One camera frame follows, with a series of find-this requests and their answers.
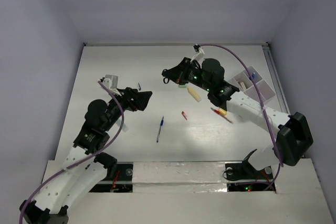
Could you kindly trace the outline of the black handled scissors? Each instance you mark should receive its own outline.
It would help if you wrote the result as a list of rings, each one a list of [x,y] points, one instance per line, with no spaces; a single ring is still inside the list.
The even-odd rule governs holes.
[[[169,78],[167,78],[167,77],[163,78],[163,83],[164,83],[164,84],[168,84],[169,81],[170,81]]]

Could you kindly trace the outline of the green highlighter pen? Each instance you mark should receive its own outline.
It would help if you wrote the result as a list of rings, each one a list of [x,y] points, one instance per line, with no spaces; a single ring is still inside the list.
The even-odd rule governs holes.
[[[127,132],[129,130],[128,126],[125,123],[122,123],[121,119],[118,119],[115,123],[118,127],[122,126],[122,131]]]

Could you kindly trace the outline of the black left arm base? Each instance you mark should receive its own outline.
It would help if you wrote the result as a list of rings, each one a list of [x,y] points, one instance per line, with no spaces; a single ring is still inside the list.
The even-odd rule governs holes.
[[[117,163],[115,172],[103,179],[101,184],[124,185],[132,184],[133,178],[133,163]]]

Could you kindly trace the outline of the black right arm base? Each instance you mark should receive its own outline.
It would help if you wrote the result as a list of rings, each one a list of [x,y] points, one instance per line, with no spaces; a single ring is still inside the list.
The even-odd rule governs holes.
[[[256,170],[249,163],[249,158],[256,151],[251,151],[240,163],[227,163],[225,164],[225,170],[222,176],[230,181],[235,182],[238,180],[258,180],[258,179],[273,179],[272,169],[270,166],[263,168],[262,170]]]

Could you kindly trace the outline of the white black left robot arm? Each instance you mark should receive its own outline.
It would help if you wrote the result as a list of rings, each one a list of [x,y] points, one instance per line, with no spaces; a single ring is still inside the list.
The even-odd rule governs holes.
[[[107,92],[109,102],[96,99],[88,105],[85,122],[60,170],[23,201],[19,223],[67,223],[71,207],[99,181],[115,176],[117,159],[104,150],[122,130],[118,129],[114,137],[108,132],[117,120],[124,121],[125,111],[144,111],[152,92],[129,87]]]

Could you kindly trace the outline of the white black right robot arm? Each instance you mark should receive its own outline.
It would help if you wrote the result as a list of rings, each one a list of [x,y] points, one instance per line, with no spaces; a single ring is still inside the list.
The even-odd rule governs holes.
[[[249,120],[276,137],[275,146],[269,145],[262,151],[253,150],[244,159],[241,171],[248,178],[255,177],[267,166],[279,163],[295,166],[313,144],[303,114],[296,112],[290,115],[261,106],[224,80],[224,68],[216,59],[208,58],[202,63],[194,63],[192,59],[184,58],[177,66],[164,69],[162,76],[166,81],[191,83],[206,90],[213,105]]]

